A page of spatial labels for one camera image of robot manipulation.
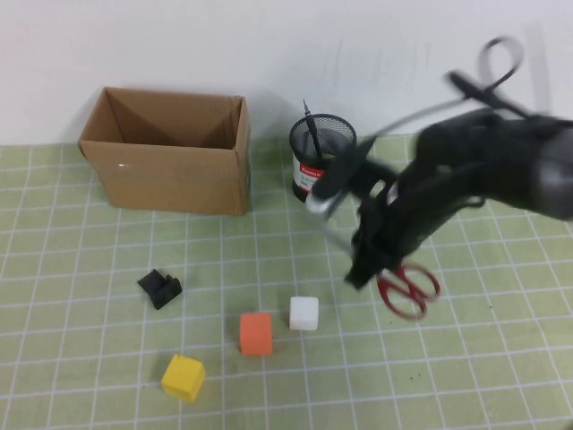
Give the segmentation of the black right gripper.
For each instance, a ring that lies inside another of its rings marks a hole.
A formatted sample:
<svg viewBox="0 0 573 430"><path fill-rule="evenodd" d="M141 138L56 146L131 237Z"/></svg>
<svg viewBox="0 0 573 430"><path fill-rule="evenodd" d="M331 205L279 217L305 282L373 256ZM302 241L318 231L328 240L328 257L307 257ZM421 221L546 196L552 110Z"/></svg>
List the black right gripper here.
<svg viewBox="0 0 573 430"><path fill-rule="evenodd" d="M385 270L395 271L403 251L417 249L448 220L446 173L360 169L351 179L351 193L361 199L345 276L354 289L364 288Z"/></svg>

